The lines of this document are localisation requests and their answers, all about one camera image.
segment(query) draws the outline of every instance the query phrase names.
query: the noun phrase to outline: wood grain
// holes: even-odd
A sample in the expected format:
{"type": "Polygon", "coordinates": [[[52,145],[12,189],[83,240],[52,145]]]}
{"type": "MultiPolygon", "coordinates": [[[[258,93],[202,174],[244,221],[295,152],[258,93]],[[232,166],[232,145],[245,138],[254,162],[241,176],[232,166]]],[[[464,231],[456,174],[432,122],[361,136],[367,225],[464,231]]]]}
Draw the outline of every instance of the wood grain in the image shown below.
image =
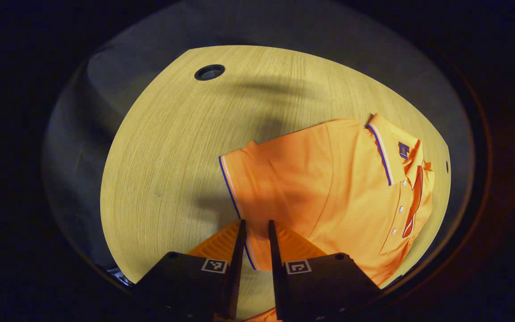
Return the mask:
{"type": "MultiPolygon", "coordinates": [[[[445,141],[417,109],[376,80],[271,47],[191,49],[136,100],[102,178],[102,227],[116,263],[137,283],[166,252],[186,253],[237,220],[218,156],[250,140],[261,143],[333,119],[365,123],[375,112],[421,139],[436,175],[433,213],[392,281],[418,261],[442,223],[450,191],[445,141]],[[223,75],[194,79],[211,64],[224,65],[223,75]]],[[[274,306],[269,271],[253,271],[245,258],[241,279],[239,318],[274,306]]]]}

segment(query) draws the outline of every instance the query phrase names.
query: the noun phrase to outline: orange fabric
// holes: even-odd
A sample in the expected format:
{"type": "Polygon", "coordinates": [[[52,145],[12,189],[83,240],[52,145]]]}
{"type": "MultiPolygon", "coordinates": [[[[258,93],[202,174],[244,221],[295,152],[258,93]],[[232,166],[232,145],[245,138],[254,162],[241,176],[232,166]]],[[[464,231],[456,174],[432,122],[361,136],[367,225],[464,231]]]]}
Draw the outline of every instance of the orange fabric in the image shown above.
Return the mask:
{"type": "MultiPolygon", "coordinates": [[[[251,141],[220,163],[257,270],[271,269],[267,224],[276,220],[327,254],[348,254],[380,285],[432,210],[435,173],[421,141],[380,114],[366,127],[335,120],[260,145],[251,141]]],[[[251,321],[271,318],[266,312],[251,321]]]]}
{"type": "Polygon", "coordinates": [[[262,314],[256,315],[253,318],[248,318],[244,322],[278,322],[278,315],[275,308],[272,308],[262,314]]]}
{"type": "Polygon", "coordinates": [[[241,220],[221,229],[219,232],[204,240],[200,245],[188,251],[188,255],[219,259],[231,263],[233,249],[236,246],[237,232],[240,230],[241,220]]]}
{"type": "Polygon", "coordinates": [[[275,222],[275,231],[278,236],[279,255],[282,264],[327,255],[305,237],[286,228],[280,222],[275,222]]]}

